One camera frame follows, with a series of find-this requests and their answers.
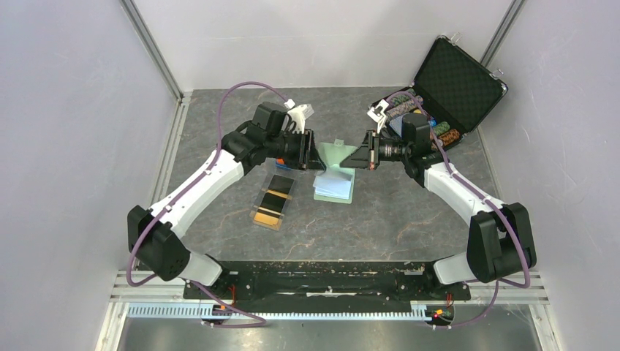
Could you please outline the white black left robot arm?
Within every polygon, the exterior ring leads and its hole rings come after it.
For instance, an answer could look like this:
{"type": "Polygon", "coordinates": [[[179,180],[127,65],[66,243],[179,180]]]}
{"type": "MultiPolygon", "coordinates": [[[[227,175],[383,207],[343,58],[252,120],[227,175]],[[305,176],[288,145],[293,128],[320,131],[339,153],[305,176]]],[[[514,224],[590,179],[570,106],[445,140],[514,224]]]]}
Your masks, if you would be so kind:
{"type": "Polygon", "coordinates": [[[310,104],[259,104],[252,119],[224,135],[207,161],[177,189],[149,208],[136,205],[129,211],[130,260],[151,269],[147,282],[185,278],[201,283],[212,298],[228,292],[230,279],[223,267],[207,254],[186,248],[181,239],[226,188],[267,159],[280,159],[293,170],[324,170],[314,133],[306,128],[313,113],[310,104]]]}

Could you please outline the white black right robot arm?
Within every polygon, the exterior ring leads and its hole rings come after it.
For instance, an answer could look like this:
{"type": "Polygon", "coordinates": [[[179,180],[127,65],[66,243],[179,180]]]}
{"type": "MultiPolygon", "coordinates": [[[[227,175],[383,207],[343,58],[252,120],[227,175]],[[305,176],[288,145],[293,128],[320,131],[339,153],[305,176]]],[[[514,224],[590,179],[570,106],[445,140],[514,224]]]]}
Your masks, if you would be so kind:
{"type": "Polygon", "coordinates": [[[447,203],[469,228],[465,252],[426,269],[422,287],[427,296],[441,298],[461,282],[530,286],[529,270],[537,257],[528,211],[520,203],[496,199],[458,172],[424,115],[405,114],[397,138],[367,131],[340,165],[375,170],[382,162],[401,162],[411,179],[447,203]]]}

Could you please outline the green card holder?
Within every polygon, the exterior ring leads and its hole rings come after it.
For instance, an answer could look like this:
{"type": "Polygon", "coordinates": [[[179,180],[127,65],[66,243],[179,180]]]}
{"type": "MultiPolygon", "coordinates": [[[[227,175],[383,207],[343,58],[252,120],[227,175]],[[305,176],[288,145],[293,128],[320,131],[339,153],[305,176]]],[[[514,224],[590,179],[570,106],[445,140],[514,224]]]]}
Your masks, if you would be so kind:
{"type": "Polygon", "coordinates": [[[319,155],[325,163],[326,170],[315,175],[313,183],[315,200],[352,203],[355,169],[342,168],[340,163],[355,150],[356,147],[348,146],[340,139],[318,145],[319,155]]]}

